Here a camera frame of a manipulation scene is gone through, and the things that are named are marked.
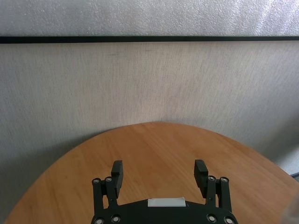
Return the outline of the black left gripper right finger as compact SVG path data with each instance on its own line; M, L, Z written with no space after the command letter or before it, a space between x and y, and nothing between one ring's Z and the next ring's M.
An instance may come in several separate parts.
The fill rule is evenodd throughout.
M229 190L229 179L227 177L216 177L209 175L203 160L194 162L194 178L202 197L206 200L205 205L216 207L216 196L218 207L224 210L231 210L231 199Z

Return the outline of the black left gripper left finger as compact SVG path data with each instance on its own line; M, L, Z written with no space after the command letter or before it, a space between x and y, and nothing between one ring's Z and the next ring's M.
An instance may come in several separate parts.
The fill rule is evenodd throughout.
M114 161L111 175L104 180L95 178L92 180L93 186L93 206L94 210L103 210L103 196L107 196L108 207L113 208L118 205L120 189L123 181L122 160Z

